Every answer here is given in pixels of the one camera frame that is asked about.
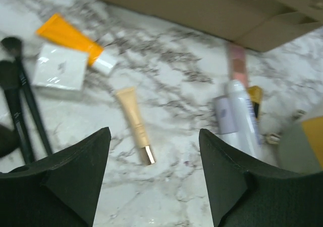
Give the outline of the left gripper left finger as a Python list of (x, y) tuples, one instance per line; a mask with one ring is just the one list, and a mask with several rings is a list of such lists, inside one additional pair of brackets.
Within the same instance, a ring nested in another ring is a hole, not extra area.
[(1, 173), (1, 226), (93, 226), (111, 133)]

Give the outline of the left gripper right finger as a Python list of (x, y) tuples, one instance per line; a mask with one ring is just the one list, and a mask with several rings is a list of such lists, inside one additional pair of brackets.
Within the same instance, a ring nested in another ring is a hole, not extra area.
[(207, 129), (199, 147), (214, 226), (322, 226), (322, 173), (277, 168)]

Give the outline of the white round makeup organizer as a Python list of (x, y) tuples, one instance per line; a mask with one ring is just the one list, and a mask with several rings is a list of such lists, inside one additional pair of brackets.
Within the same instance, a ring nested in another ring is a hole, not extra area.
[(278, 149), (280, 168), (313, 174), (322, 171), (322, 103), (309, 112), (298, 110), (294, 121), (281, 134), (267, 134), (265, 140)]

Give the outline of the black round makeup brush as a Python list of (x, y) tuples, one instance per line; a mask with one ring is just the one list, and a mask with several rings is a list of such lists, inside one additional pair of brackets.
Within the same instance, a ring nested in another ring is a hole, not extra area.
[(35, 155), (22, 111), (18, 67), (11, 61), (1, 61), (1, 88), (6, 97), (23, 159), (26, 164), (30, 164), (35, 161)]

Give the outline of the black fan makeup brush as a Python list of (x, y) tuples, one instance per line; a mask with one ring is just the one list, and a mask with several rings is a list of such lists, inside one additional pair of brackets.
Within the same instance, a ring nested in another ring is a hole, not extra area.
[(0, 126), (0, 158), (3, 158), (19, 147), (16, 134), (11, 129)]

